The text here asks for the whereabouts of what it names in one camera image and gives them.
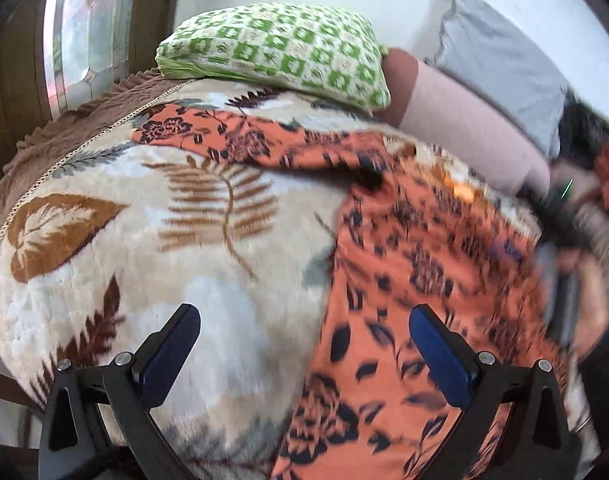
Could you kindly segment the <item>orange floral blouse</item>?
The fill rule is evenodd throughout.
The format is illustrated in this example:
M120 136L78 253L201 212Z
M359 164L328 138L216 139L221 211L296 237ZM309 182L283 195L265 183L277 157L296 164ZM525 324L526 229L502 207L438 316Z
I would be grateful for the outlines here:
M338 212L332 285L310 372L273 467L277 479L420 479L449 466L459 411L409 324L425 306L477 350L527 364L545 348L531 245L460 200L377 131L318 132L166 105L134 140L227 169L361 170Z

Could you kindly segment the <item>leaf pattern fleece blanket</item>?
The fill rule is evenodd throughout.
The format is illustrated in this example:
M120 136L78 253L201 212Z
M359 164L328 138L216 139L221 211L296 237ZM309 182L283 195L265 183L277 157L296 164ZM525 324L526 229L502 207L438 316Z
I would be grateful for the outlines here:
M201 479L272 471L310 372L332 285L338 212L361 170L227 169L134 140L166 105L225 110L318 132L377 131L465 203L499 214L531 245L543 293L537 359L567 374L545 336L529 212L434 145L295 92L224 80L178 84L63 157L0 229L0 358L44 403L57 363L107 363L159 330L179 304L202 329L152 416Z

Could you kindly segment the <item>grey pillow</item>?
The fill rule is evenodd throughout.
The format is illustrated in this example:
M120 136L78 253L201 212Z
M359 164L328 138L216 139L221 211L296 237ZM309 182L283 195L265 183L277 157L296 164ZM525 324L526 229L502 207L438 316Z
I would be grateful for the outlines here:
M559 157L570 83L551 58L483 0L451 0L438 39L427 64L493 105L548 159Z

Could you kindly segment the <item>pink quilted bolster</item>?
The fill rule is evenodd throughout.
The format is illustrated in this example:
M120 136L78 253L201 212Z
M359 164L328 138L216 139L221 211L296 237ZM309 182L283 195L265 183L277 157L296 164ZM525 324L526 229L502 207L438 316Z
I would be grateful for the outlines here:
M521 130L454 79L392 48L382 62L391 102L376 113L414 138L461 159L478 177L507 194L550 188L549 163Z

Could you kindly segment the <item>black furry garment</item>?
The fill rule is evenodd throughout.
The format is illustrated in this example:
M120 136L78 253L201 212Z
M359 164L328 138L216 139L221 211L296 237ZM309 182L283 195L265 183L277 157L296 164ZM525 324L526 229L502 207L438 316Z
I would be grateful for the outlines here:
M559 126L558 160L583 170L594 168L597 156L609 142L609 120L568 89Z

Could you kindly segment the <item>stained glass window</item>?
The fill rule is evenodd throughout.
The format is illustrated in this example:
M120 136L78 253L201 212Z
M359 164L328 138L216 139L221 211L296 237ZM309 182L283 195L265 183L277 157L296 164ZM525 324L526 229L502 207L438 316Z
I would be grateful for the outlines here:
M132 6L133 0L46 0L44 72L54 119L128 76Z

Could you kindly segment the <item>brown fringed bedspread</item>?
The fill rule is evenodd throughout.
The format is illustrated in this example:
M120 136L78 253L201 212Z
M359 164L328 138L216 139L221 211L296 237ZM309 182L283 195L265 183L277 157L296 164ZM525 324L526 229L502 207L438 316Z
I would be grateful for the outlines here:
M100 98L62 114L19 141L17 154L4 166L0 180L0 229L20 197L51 166L177 84L163 78L158 70L138 72L114 84Z

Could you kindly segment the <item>green white patterned pillow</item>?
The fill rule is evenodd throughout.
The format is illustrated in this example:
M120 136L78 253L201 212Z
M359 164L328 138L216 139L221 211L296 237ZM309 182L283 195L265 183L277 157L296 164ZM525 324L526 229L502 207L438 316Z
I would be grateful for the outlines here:
M391 101L382 69L386 53L358 13L270 2L188 18L160 42L156 63L170 79L272 84L371 114Z

